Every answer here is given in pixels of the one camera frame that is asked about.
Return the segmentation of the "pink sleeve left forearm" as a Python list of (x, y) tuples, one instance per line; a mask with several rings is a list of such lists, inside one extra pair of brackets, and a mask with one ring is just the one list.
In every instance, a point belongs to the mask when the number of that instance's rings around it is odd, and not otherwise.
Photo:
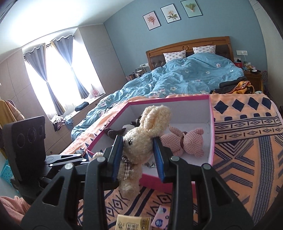
[(1, 196), (1, 204), (17, 224), (21, 223), (22, 218), (30, 208), (30, 205), (22, 197), (18, 196), (14, 196), (14, 198)]

